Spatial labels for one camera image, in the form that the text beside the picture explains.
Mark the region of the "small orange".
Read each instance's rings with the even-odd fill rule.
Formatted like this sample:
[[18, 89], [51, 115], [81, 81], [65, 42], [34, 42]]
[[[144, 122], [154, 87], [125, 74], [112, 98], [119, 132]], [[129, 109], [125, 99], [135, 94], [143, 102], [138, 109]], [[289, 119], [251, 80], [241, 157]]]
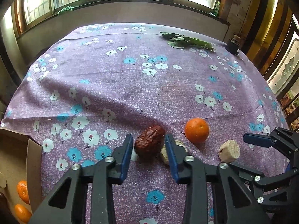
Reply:
[[193, 118], [186, 123], [184, 133], [191, 143], [198, 145], [207, 140], [209, 136], [209, 126], [204, 119]]

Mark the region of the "dark red date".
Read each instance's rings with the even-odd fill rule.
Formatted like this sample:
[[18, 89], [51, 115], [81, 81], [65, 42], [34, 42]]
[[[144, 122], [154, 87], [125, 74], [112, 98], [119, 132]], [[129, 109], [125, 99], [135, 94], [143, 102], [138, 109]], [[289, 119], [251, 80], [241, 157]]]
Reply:
[[156, 157], [164, 145], [165, 130], [160, 125], [154, 125], [144, 130], [136, 139], [135, 153], [143, 159]]

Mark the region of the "cardboard box tray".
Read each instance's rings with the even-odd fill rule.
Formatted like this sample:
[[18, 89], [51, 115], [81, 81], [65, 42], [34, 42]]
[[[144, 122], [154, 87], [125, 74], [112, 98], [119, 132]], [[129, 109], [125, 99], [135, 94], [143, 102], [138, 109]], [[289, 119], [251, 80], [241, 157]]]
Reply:
[[[1, 128], [1, 215], [10, 223], [23, 223], [16, 215], [15, 205], [34, 213], [43, 200], [41, 152], [42, 146], [31, 136]], [[20, 181], [27, 182], [28, 203], [18, 194]]]

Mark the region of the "small black object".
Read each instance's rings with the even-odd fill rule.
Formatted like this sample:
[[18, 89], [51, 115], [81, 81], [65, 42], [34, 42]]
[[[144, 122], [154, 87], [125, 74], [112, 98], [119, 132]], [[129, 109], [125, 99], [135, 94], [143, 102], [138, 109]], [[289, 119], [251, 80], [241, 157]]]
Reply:
[[239, 42], [240, 42], [240, 37], [237, 35], [234, 35], [233, 38], [229, 39], [227, 42], [225, 48], [228, 52], [230, 52], [233, 55], [238, 55], [238, 50], [239, 50]]

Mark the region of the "purple floral tablecloth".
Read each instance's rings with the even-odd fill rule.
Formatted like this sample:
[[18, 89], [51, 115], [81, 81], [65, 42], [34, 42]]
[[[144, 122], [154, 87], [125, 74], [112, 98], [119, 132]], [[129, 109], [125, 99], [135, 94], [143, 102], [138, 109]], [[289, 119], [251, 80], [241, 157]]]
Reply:
[[[214, 51], [173, 48], [160, 32], [198, 38]], [[184, 133], [193, 118], [209, 126], [207, 140], [198, 145]], [[245, 133], [266, 135], [286, 127], [274, 93], [250, 60], [230, 54], [217, 39], [161, 25], [75, 29], [32, 63], [1, 121], [42, 146], [43, 196], [72, 165], [94, 165], [127, 134], [136, 139], [154, 125], [206, 164], [219, 164], [220, 146], [235, 140], [241, 165], [266, 176], [288, 165], [277, 150], [243, 142]]]

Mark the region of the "green leafy vegetable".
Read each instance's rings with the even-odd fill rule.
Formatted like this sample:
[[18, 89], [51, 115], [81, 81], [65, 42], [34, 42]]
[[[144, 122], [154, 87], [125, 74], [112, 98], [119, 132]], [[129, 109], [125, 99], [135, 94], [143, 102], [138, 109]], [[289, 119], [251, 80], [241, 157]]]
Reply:
[[214, 47], [211, 43], [200, 40], [198, 38], [193, 38], [178, 33], [160, 32], [160, 34], [163, 39], [167, 41], [169, 46], [176, 49], [195, 47], [199, 49], [214, 51]]

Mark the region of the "green bottle on sill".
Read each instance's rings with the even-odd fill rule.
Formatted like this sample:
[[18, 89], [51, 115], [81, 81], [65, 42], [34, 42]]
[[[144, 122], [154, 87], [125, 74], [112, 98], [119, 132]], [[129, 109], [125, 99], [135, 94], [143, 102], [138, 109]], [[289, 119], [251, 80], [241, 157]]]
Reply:
[[218, 1], [215, 5], [215, 8], [214, 8], [214, 15], [217, 17], [218, 16], [218, 13], [219, 13], [219, 8], [220, 8], [220, 1]]

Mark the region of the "green cloth on sill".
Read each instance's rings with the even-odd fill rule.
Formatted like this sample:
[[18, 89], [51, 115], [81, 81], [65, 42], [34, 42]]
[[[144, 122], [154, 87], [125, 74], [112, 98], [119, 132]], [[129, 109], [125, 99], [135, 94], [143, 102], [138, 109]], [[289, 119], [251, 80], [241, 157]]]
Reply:
[[66, 12], [73, 11], [74, 9], [75, 9], [75, 7], [73, 7], [73, 6], [66, 6], [66, 7], [64, 7], [63, 9], [59, 10], [59, 11], [57, 12], [57, 15], [60, 16], [60, 15], [62, 15], [62, 14], [65, 14]]

